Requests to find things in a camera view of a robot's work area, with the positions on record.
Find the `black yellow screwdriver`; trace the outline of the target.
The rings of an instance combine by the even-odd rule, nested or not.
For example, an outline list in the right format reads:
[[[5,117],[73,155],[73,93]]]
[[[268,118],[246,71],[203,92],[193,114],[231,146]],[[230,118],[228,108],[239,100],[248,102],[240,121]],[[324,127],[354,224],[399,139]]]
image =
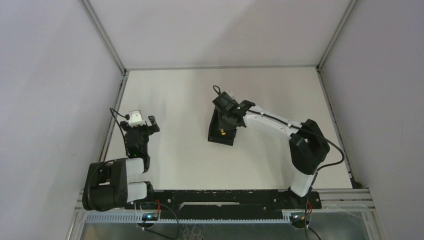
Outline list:
[[[219,130],[219,134],[220,134],[221,136],[226,136],[226,135],[227,135],[227,133],[228,133],[228,131],[227,131],[227,130],[225,130],[225,129],[220,129],[220,130]]]

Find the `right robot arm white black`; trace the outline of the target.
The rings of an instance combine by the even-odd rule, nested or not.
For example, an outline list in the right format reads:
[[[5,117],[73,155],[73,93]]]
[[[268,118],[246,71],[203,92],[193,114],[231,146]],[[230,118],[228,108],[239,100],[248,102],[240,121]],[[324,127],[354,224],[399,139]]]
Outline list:
[[[289,120],[270,113],[253,102],[219,96],[213,101],[218,126],[216,137],[210,141],[219,143],[223,137],[237,128],[252,128],[275,135],[288,142],[294,173],[289,185],[289,203],[302,208],[309,201],[318,172],[323,168],[341,164],[345,160],[343,150],[324,137],[318,124],[311,119],[305,122]]]

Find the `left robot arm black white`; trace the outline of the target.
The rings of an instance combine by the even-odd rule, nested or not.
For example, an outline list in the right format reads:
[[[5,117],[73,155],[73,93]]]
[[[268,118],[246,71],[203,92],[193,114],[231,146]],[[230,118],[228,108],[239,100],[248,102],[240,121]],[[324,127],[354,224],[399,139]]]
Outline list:
[[[105,212],[123,208],[137,201],[149,209],[156,203],[157,196],[152,192],[149,181],[130,182],[129,178],[146,173],[150,168],[148,154],[149,137],[160,131],[153,115],[149,124],[135,113],[120,123],[124,132],[126,157],[89,165],[82,194],[82,205],[87,211]]]

